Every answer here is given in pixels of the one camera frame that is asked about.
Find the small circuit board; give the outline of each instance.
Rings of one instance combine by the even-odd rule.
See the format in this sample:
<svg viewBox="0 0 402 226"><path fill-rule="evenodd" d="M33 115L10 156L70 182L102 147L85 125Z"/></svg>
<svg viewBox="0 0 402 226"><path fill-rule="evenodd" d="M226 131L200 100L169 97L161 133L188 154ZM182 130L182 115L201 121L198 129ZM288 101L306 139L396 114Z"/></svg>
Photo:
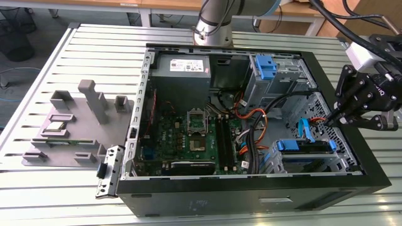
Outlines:
<svg viewBox="0 0 402 226"><path fill-rule="evenodd" d="M234 139L241 131L241 120L229 120L228 134L232 136L230 152L233 155L232 169L226 169L220 165L220 145L217 138L216 117L206 118L208 133L188 133L188 116L162 116L158 121L158 129L154 133L156 147L142 147L142 160L138 162L138 170L147 176L164 175L164 167L174 162L214 162L214 175L244 174L240 162L237 160L237 152ZM192 124L202 127L202 119L196 118Z"/></svg>

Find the open computer tower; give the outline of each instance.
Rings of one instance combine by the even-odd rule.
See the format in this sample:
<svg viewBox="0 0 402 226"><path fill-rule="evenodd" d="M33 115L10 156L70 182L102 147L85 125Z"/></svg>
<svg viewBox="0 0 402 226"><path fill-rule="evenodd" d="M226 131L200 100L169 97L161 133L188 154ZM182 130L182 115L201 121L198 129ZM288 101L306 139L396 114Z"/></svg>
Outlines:
<svg viewBox="0 0 402 226"><path fill-rule="evenodd" d="M392 185L360 130L313 121L336 103L313 53L153 44L141 76L126 146L107 151L97 192L138 217L322 210ZM242 135L256 117L234 111L294 91L310 94L284 99L256 128L252 174Z"/></svg>

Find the orange wire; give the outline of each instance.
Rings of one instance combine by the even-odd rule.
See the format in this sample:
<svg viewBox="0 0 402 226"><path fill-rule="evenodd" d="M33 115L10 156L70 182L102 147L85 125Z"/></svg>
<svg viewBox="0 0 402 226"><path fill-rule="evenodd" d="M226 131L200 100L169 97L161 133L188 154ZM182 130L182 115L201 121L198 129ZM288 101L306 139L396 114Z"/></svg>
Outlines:
<svg viewBox="0 0 402 226"><path fill-rule="evenodd" d="M328 120L328 119L326 119L326 118L322 118L322 117L316 117L316 118L312 118L312 119L310 119L310 121L313 121L313 122L316 122L316 121L318 121L318 120L325 121L325 120Z"/></svg>
<svg viewBox="0 0 402 226"><path fill-rule="evenodd" d="M244 95L245 95L245 93L242 92L241 99L240 99L240 101L234 105L234 112L236 112L238 118L241 118L241 119L249 119L256 114L256 112L261 112L265 115L265 110L262 108L256 108L248 115L241 115L240 114L240 112L238 112L238 105L240 105L241 100L244 99ZM269 119L268 119L268 117L265 115L265 129L264 129L264 132L262 132L262 134L261 134L261 136L260 136L260 138L258 138L258 140L256 142L257 144L265 138L268 124L269 124Z"/></svg>
<svg viewBox="0 0 402 226"><path fill-rule="evenodd" d="M269 148L270 147L262 146L262 145L257 146L257 149L269 149ZM240 151L240 155L245 154L248 151L249 151L249 148L248 148L248 146L245 146Z"/></svg>

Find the blue drive bay latch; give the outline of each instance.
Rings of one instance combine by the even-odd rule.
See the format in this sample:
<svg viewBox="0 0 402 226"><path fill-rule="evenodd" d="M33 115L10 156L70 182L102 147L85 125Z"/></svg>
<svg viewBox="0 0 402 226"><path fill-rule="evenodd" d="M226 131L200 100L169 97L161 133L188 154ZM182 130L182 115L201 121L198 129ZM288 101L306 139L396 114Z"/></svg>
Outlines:
<svg viewBox="0 0 402 226"><path fill-rule="evenodd" d="M272 56L257 55L257 67L262 73L264 80L273 80L277 75L277 63Z"/></svg>

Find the ram slot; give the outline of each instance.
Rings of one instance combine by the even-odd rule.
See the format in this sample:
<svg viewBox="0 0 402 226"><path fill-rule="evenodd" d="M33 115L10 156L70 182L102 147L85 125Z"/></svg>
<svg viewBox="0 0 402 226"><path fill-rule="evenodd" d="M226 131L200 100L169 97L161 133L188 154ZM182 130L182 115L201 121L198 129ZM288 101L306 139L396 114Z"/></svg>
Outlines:
<svg viewBox="0 0 402 226"><path fill-rule="evenodd" d="M224 141L225 141L225 153L226 153L226 166L229 170L233 170L234 167L234 156L233 156L233 137L232 137L232 128L229 125L229 119L222 120L224 124Z"/></svg>
<svg viewBox="0 0 402 226"><path fill-rule="evenodd" d="M222 119L216 119L216 128L217 128L217 144L218 144L218 157L220 157L220 168L224 170L228 167L228 158L226 158L226 142L225 142L225 130Z"/></svg>

